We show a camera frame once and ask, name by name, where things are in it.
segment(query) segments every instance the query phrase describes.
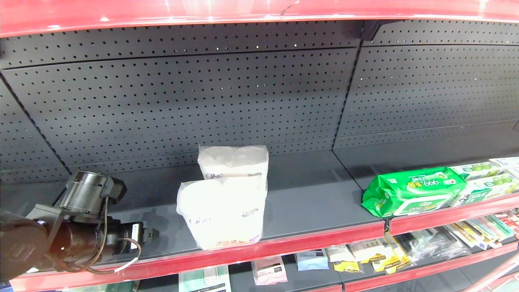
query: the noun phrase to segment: lower shelf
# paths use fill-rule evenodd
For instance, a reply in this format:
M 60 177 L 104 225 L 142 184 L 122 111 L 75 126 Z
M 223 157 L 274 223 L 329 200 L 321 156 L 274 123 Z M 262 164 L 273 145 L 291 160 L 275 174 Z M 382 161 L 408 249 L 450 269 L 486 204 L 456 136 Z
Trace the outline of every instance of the lower shelf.
M 430 282 L 430 278 L 426 278 L 427 276 L 437 274 L 433 278 L 441 277 L 442 281 L 434 283 L 434 291 L 457 291 L 467 288 L 471 285 L 471 281 L 477 281 L 485 274 L 485 271 L 490 271 L 492 268 L 489 268 L 489 264 L 492 267 L 498 266 L 501 261 L 510 256 L 510 253 L 517 250 L 518 241 L 515 239 L 507 241 L 509 243 L 503 245 L 503 247 L 486 251 L 479 251 L 476 248 L 473 250 L 474 254 L 470 256 L 448 261 L 433 258 L 424 259 L 418 263 L 417 267 L 392 275 L 375 273 L 368 264 L 363 265 L 364 274 L 338 273 L 333 270 L 332 265 L 330 265 L 330 270 L 298 272 L 295 257 L 293 255 L 283 256 L 289 281 L 270 286 L 254 285 L 250 263 L 233 264 L 229 266 L 231 289 L 238 292 L 341 292 L 344 285 L 347 292 L 365 290 L 373 292 L 404 291 L 406 290 L 404 288 L 416 292 L 432 292 L 432 290 L 424 290 L 423 286 L 427 286 L 425 283 Z M 474 273 L 474 267 L 470 265 L 482 261 L 485 261 L 485 269 L 480 269 L 483 274 Z M 140 290 L 143 292 L 176 292 L 179 290 L 178 281 L 178 275 L 146 279 L 141 282 Z

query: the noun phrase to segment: gray shelf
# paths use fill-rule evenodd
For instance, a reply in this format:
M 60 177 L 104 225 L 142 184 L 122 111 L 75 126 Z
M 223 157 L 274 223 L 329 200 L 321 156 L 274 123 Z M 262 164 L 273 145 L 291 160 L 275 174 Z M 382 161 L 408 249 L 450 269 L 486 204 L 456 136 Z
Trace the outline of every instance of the gray shelf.
M 346 147 L 333 150 L 362 189 L 378 174 L 451 166 L 518 156 L 519 132 L 513 129 Z
M 143 221 L 160 232 L 158 239 L 144 246 L 141 259 L 198 250 L 184 219 L 176 213 L 180 183 L 203 179 L 197 165 L 113 176 L 125 182 L 128 192 L 119 204 L 110 206 L 109 214 L 122 222 Z M 34 203 L 52 203 L 64 182 L 44 184 L 52 186 L 44 190 L 40 185 L 3 185 L 2 196 L 10 204 L 2 207 L 17 212 L 21 202 L 15 196 L 28 200 L 24 210 Z M 268 187 L 263 240 L 381 221 L 360 205 L 362 191 L 331 151 L 271 157 Z M 118 255 L 104 263 L 131 257 Z
M 232 291 L 242 292 L 303 292 L 311 289 L 341 285 L 339 273 L 333 270 L 298 271 L 294 255 L 283 256 L 288 282 L 275 285 L 256 286 L 250 262 L 229 266 L 230 285 Z M 177 292 L 179 277 L 170 275 L 141 281 L 139 291 L 142 292 Z

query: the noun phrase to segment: retail shelf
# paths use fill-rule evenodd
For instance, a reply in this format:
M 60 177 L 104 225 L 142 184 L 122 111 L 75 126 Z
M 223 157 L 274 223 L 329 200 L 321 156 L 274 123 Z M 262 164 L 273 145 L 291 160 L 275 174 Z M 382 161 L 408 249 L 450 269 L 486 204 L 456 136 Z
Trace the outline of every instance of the retail shelf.
M 374 289 L 377 287 L 401 283 L 404 281 L 465 267 L 470 264 L 495 258 L 517 250 L 517 241 L 515 239 L 507 240 L 507 242 L 510 243 L 504 244 L 500 248 L 479 251 L 472 255 L 459 257 L 452 260 L 427 258 L 421 260 L 417 267 L 409 268 L 395 274 L 386 275 L 383 272 L 374 273 L 373 269 L 368 266 L 368 269 L 366 269 L 367 271 L 364 275 L 358 276 L 357 274 L 352 275 L 348 273 L 340 273 L 340 277 L 346 286 L 346 291 L 358 292 Z
M 248 292 L 342 292 L 343 285 L 339 274 L 333 270 L 312 270 L 298 272 L 295 257 L 283 256 L 288 282 L 276 285 L 256 286 L 252 275 L 250 262 L 232 264 L 229 266 L 230 285 L 233 291 Z M 170 275 L 143 280 L 139 291 L 142 292 L 178 292 L 179 277 Z
M 124 26 L 335 19 L 455 19 L 519 22 L 508 0 L 2 0 L 1 37 Z
M 158 239 L 144 245 L 141 259 L 125 270 L 109 275 L 25 274 L 11 281 L 16 291 L 165 276 L 378 238 L 384 231 L 384 222 L 360 205 L 362 191 L 331 151 L 271 157 L 262 241 L 213 251 L 197 248 L 184 219 L 176 213 L 176 192 L 180 182 L 202 179 L 197 165 L 125 172 L 114 177 L 125 182 L 128 193 L 118 205 L 108 209 L 109 214 L 122 222 L 143 221 L 160 232 Z M 2 189 L 2 194 L 10 197 L 13 192 Z M 31 197 L 33 203 L 37 198 L 32 197 L 40 195 L 37 192 L 17 194 Z M 58 194 L 55 191 L 43 196 L 54 199 Z M 131 258 L 132 255 L 116 256 L 101 263 L 99 268 L 120 266 Z
M 455 137 L 417 139 L 334 150 L 362 189 L 377 174 L 459 165 L 492 157 L 519 155 L 519 132 L 504 130 Z M 390 220 L 393 235 L 477 218 L 519 207 L 519 193 L 455 208 Z

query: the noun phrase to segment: plastic bag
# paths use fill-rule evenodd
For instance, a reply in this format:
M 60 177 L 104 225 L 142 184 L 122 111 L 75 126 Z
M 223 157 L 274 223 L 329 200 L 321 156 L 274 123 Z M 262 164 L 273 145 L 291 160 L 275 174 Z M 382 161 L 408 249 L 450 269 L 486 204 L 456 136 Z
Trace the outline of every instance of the plastic bag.
M 298 271 L 328 270 L 328 257 L 324 248 L 295 254 Z
M 266 181 L 268 150 L 265 145 L 200 146 L 198 164 L 205 179 L 261 176 Z
M 433 240 L 437 242 L 438 249 L 432 255 L 435 258 L 445 258 L 450 260 L 459 256 L 468 256 L 472 253 L 460 240 L 458 240 L 449 230 L 443 226 L 435 227 L 436 234 Z
M 182 183 L 176 211 L 201 249 L 258 242 L 267 191 L 260 176 Z
M 252 274 L 256 286 L 288 282 L 285 265 L 280 256 L 253 261 Z

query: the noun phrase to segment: pegboard back panel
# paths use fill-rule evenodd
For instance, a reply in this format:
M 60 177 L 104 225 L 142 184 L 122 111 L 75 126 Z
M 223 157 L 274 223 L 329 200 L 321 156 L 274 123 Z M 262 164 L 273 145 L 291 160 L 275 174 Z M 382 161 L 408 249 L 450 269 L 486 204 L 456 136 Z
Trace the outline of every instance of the pegboard back panel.
M 333 139 L 308 140 L 289 143 L 270 144 L 267 146 L 269 155 L 289 154 L 296 152 L 330 150 Z M 173 167 L 188 164 L 196 164 L 198 152 L 135 158 L 122 161 L 97 162 L 89 164 L 72 165 L 72 172 L 87 170 L 102 174 L 115 174 L 118 172 L 143 170 L 151 168 Z
M 363 46 L 395 45 L 514 45 L 519 24 L 463 20 L 404 20 L 380 27 Z
M 68 172 L 0 79 L 2 183 L 65 179 Z M 30 168 L 40 171 L 31 172 Z
M 338 137 L 519 118 L 519 47 L 361 49 Z
M 506 120 L 468 125 L 456 125 L 437 128 L 425 128 L 406 131 L 382 132 L 376 134 L 337 137 L 334 148 L 365 146 L 370 144 L 383 144 L 401 142 L 416 139 L 438 138 L 446 136 L 459 136 L 486 131 L 510 130 L 518 120 Z
M 103 59 L 356 47 L 362 21 L 232 23 L 56 32 L 0 39 L 0 68 Z
M 62 160 L 78 165 L 193 153 L 198 144 L 333 139 L 355 51 L 111 60 L 4 74 Z

